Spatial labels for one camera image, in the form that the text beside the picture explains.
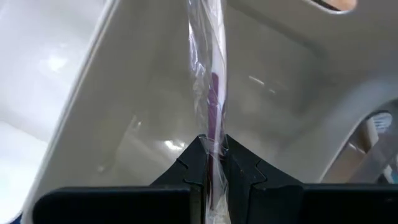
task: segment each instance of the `white plastic tray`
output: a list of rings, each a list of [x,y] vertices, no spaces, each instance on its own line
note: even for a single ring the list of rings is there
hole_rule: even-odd
[[[229,0],[227,133],[304,182],[397,98],[395,1],[332,12],[310,1]],[[26,204],[64,186],[146,185],[199,134],[185,1],[108,2]]]

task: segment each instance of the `white plastic surface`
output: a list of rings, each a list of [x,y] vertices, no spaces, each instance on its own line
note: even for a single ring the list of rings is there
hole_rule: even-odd
[[[398,2],[346,13],[310,1],[229,0],[226,132],[320,181],[351,132],[398,97]],[[110,1],[23,217],[65,186],[146,185],[199,134],[183,1]]]
[[[102,0],[0,1],[2,224],[22,210],[102,8]]]

